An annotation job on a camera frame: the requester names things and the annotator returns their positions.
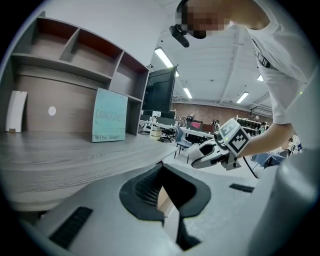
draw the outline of wooden desk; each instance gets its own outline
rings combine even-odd
[[[175,146],[142,135],[92,143],[90,133],[0,134],[0,175],[17,211],[50,210],[87,184],[158,163]]]

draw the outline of shelf compartment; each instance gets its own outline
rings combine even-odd
[[[138,126],[140,120],[140,112],[142,102],[129,100],[126,108],[125,132],[132,135],[138,134]]]
[[[23,131],[92,132],[97,91],[69,83],[18,75],[18,91],[27,92]],[[54,116],[50,107],[56,108]]]
[[[125,52],[112,77],[110,90],[142,101],[148,76],[149,69]]]
[[[42,67],[89,78],[105,84],[104,89],[106,90],[109,89],[111,81],[111,77],[106,74],[78,67],[63,60],[46,59],[25,53],[13,53],[12,61],[23,65]]]
[[[73,42],[68,60],[84,69],[92,69],[112,76],[122,53],[122,49],[109,41],[80,29]]]
[[[16,74],[26,77],[43,78],[59,82],[65,82],[68,84],[87,87],[95,90],[97,90],[98,88],[106,88],[106,85],[104,83],[98,82],[96,80],[92,80],[76,74],[71,74],[39,66],[20,65],[16,69]]]
[[[38,17],[25,31],[14,53],[31,54],[57,60],[77,27]]]

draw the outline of person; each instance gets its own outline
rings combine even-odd
[[[319,59],[299,25],[272,0],[185,0],[177,9],[188,32],[243,26],[252,38],[257,65],[272,103],[273,123],[250,139],[239,157],[272,151],[288,141],[293,127],[286,110],[315,73]]]
[[[301,143],[298,144],[298,153],[300,153],[300,151],[302,150],[302,145]]]
[[[286,148],[286,150],[289,151],[289,153],[288,153],[288,156],[289,156],[289,157],[290,157],[291,152],[293,151],[293,148],[294,148],[294,143],[293,143],[292,138],[290,138],[290,139],[289,139],[288,147]]]
[[[262,122],[261,123],[261,127],[259,128],[258,130],[258,134],[263,134],[264,132],[266,131],[266,123],[265,122]]]
[[[188,116],[186,117],[186,121],[187,121],[187,122],[193,122],[194,119],[195,119],[195,114],[194,114],[194,113],[192,113],[191,115],[188,115]]]
[[[219,120],[215,120],[213,119],[210,123],[209,123],[210,126],[214,126],[214,131],[217,132],[220,130],[220,122]]]

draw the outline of black slot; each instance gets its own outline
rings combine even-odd
[[[231,184],[229,186],[229,188],[235,189],[235,190],[240,190],[240,191],[247,192],[247,193],[252,193],[255,189],[252,186],[244,186],[244,185],[235,184],[235,183]]]
[[[87,207],[79,207],[72,215],[56,230],[50,240],[62,248],[67,249],[76,238],[81,228],[93,212]]]

